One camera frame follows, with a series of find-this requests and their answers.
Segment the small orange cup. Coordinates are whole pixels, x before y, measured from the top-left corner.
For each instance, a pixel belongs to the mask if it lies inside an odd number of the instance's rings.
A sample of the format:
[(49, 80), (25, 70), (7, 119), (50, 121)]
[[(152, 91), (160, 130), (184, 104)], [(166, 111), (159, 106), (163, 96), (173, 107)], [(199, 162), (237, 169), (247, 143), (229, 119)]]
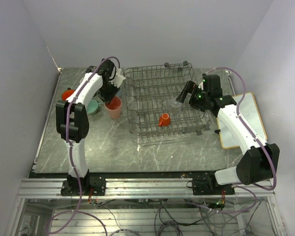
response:
[(169, 126), (171, 124), (171, 118), (168, 113), (163, 113), (159, 118), (159, 127)]

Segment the large orange mug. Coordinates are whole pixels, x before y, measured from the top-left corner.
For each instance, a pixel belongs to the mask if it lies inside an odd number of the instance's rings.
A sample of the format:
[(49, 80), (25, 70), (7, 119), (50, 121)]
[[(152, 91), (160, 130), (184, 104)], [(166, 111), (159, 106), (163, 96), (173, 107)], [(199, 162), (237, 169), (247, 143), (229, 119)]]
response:
[(64, 91), (61, 95), (61, 99), (62, 101), (67, 100), (73, 93), (75, 90), (72, 90), (70, 88), (68, 88), (66, 91)]

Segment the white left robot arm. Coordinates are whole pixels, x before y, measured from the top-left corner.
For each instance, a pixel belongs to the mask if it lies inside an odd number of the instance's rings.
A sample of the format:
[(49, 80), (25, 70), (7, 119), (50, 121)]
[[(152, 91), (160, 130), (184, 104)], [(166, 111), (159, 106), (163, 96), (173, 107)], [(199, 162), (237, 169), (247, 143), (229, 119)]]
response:
[(89, 132), (87, 106), (95, 95), (102, 102), (111, 103), (125, 79), (120, 73), (117, 57), (102, 59), (98, 66), (87, 69), (72, 95), (56, 103), (56, 130), (66, 143), (70, 162), (68, 174), (78, 178), (73, 189), (79, 195), (90, 191), (90, 182), (84, 179), (89, 171), (85, 158), (85, 138)]

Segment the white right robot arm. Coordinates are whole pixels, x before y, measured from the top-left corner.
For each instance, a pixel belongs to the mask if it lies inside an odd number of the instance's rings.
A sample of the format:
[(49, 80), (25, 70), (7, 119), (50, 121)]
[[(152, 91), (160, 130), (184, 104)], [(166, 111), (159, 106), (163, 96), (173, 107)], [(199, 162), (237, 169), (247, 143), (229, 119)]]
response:
[(202, 78), (201, 84), (187, 81), (176, 101), (183, 103), (190, 95), (188, 103), (191, 108), (202, 112), (211, 111), (230, 131), (242, 152), (242, 158), (236, 166), (214, 173), (215, 178), (207, 182), (208, 191), (216, 195), (226, 184), (258, 186), (260, 181), (267, 179), (277, 181), (278, 145), (268, 143), (253, 129), (239, 110), (241, 101), (223, 94), (218, 75), (203, 74)]

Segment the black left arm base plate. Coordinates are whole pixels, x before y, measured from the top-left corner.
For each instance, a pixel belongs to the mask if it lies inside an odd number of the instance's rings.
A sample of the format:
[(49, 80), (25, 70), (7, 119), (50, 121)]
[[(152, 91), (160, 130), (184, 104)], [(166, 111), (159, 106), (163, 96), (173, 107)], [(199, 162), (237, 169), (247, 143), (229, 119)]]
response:
[[(100, 176), (89, 175), (80, 178), (82, 195), (104, 196), (106, 191), (106, 180)], [(70, 175), (62, 183), (60, 194), (62, 196), (79, 196), (80, 188), (78, 179)]]

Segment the mint green mug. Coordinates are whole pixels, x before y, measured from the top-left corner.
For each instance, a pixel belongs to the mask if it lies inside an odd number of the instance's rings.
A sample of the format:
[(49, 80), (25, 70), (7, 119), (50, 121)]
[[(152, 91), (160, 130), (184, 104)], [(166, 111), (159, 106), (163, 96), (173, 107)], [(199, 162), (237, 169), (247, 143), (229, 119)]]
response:
[(87, 105), (87, 114), (94, 115), (99, 108), (99, 103), (96, 100), (91, 100)]

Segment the pink plastic tumbler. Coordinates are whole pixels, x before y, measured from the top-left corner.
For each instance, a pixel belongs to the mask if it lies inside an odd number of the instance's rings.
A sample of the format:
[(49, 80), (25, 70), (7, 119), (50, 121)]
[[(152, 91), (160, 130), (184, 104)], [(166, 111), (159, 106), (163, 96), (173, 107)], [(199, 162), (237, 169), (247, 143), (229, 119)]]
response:
[(115, 96), (110, 103), (105, 104), (108, 114), (112, 119), (117, 119), (120, 117), (121, 106), (122, 100), (117, 96)]

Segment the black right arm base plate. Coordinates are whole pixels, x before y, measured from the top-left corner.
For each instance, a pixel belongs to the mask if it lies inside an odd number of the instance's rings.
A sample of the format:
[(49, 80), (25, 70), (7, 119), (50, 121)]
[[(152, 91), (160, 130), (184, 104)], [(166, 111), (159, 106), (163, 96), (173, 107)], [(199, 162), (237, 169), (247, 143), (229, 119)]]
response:
[(192, 190), (194, 196), (200, 195), (233, 195), (235, 193), (231, 184), (219, 185), (215, 180), (192, 179), (186, 184), (186, 187)]

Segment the clear glass cup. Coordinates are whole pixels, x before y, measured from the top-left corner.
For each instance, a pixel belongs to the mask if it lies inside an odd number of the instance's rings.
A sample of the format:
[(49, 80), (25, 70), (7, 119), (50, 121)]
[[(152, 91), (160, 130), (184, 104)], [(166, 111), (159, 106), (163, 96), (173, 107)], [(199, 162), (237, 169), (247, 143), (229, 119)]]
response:
[(176, 101), (175, 99), (170, 99), (168, 106), (170, 110), (179, 110), (182, 107), (182, 103)]

